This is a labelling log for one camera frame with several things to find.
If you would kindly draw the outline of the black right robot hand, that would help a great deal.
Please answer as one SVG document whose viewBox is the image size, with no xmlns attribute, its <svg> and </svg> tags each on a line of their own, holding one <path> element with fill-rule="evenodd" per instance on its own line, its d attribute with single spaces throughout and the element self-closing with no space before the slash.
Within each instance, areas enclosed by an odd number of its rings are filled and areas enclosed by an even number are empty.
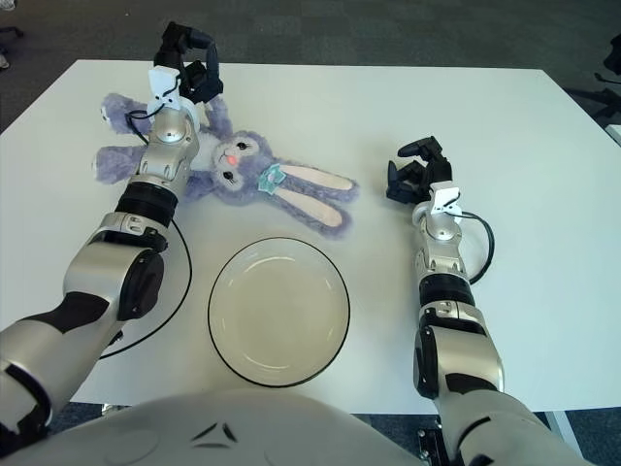
<svg viewBox="0 0 621 466">
<path fill-rule="evenodd" d="M 398 169 L 388 162 L 386 197 L 402 204 L 417 205 L 431 199 L 433 183 L 451 182 L 450 162 L 442 155 L 442 147 L 434 136 L 409 143 L 397 151 L 402 158 L 419 157 L 418 160 Z"/>
</svg>

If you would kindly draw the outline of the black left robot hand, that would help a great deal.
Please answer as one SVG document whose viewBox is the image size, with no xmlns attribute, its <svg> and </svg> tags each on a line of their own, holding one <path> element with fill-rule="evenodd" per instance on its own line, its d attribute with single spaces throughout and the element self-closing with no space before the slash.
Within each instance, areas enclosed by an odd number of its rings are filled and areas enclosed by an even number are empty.
<svg viewBox="0 0 621 466">
<path fill-rule="evenodd" d="M 184 56 L 189 50 L 203 50 L 206 57 L 185 65 Z M 195 28 L 170 21 L 153 64 L 179 71 L 180 95 L 194 104 L 208 103 L 223 92 L 215 40 Z"/>
</svg>

